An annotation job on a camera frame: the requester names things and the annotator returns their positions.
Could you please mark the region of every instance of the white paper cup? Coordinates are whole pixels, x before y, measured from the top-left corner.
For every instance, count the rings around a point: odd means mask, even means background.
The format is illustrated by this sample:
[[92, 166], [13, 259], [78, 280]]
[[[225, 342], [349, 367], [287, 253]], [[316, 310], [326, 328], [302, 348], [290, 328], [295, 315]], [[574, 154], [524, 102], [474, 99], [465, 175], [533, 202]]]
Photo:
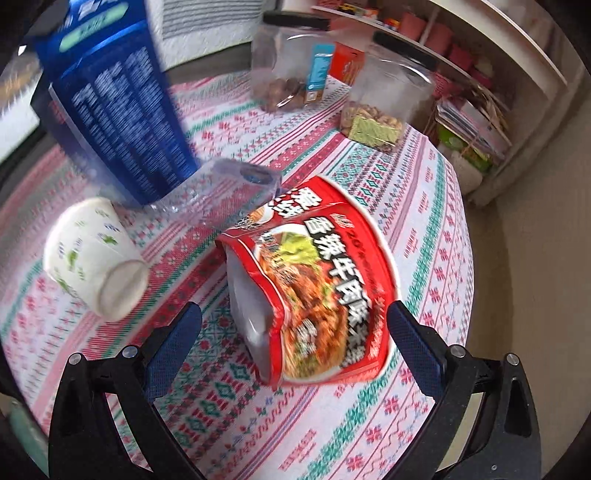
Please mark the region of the white paper cup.
[[131, 312], [150, 273], [111, 202], [99, 197], [76, 203], [60, 215], [47, 237], [43, 268], [108, 320], [121, 320]]

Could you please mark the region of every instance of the clear plastic jar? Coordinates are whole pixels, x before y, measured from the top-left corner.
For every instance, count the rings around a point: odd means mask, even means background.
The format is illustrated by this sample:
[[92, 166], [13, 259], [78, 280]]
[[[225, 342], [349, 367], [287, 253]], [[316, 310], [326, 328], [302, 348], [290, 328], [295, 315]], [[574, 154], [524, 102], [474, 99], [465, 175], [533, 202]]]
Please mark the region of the clear plastic jar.
[[428, 54], [376, 32], [343, 107], [341, 133], [381, 152], [395, 152], [407, 122], [433, 93], [436, 66]]
[[293, 111], [322, 100], [335, 44], [327, 18], [263, 13], [252, 40], [252, 95], [267, 112]]

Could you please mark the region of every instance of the shrink wrapped noodle cup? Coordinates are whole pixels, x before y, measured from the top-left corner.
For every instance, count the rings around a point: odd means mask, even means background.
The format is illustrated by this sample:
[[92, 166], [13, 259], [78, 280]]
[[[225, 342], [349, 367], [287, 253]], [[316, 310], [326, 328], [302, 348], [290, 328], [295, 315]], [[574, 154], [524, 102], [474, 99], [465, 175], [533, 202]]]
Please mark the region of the shrink wrapped noodle cup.
[[400, 298], [394, 259], [367, 211], [313, 177], [217, 239], [230, 308], [261, 380], [368, 381], [394, 351], [386, 311]]

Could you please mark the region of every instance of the red and green pattern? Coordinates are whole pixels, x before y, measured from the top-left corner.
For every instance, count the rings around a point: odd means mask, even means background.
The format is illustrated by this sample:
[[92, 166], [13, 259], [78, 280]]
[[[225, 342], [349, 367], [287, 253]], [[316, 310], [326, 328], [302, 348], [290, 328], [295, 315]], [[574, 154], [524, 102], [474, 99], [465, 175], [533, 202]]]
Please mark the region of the red and green pattern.
[[[343, 137], [336, 125], [348, 87], [333, 79], [321, 105], [275, 116], [250, 101], [246, 78], [233, 74], [174, 88], [193, 150], [281, 169], [290, 187], [318, 173], [336, 180], [378, 222], [416, 318], [434, 326], [448, 343], [464, 343], [472, 253], [449, 164], [411, 128], [393, 157]], [[155, 404], [208, 478], [383, 476], [432, 406], [398, 355], [383, 377], [368, 384], [271, 391], [256, 380], [234, 328], [225, 266], [212, 247], [214, 232], [139, 215], [122, 220], [151, 266], [149, 290], [126, 319], [102, 322], [56, 288], [40, 263], [43, 239], [59, 213], [93, 192], [54, 149], [0, 210], [0, 246], [6, 258], [16, 258], [10, 275], [0, 278], [6, 287], [0, 338], [44, 428], [72, 352], [89, 358], [114, 355], [167, 325], [193, 299], [203, 309], [203, 330], [171, 391]], [[142, 463], [115, 399], [111, 405], [126, 448]]]

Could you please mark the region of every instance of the metal bolt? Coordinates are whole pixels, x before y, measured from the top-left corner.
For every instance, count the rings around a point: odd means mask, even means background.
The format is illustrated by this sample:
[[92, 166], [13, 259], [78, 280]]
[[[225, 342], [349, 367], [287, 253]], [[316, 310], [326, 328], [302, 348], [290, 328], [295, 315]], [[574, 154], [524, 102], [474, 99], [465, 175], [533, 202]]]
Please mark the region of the metal bolt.
[[80, 362], [80, 360], [82, 360], [82, 355], [79, 353], [73, 353], [70, 355], [70, 358], [68, 359], [68, 363], [70, 365], [76, 365]]
[[122, 352], [122, 355], [123, 355], [125, 358], [133, 358], [133, 357], [135, 357], [137, 354], [138, 354], [138, 348], [137, 348], [136, 346], [133, 346], [133, 345], [126, 346], [126, 347], [123, 349], [123, 352]]
[[507, 361], [515, 367], [519, 365], [519, 357], [514, 353], [509, 353], [509, 355], [507, 355]]
[[464, 358], [466, 356], [466, 349], [462, 345], [452, 345], [449, 349], [453, 356]]

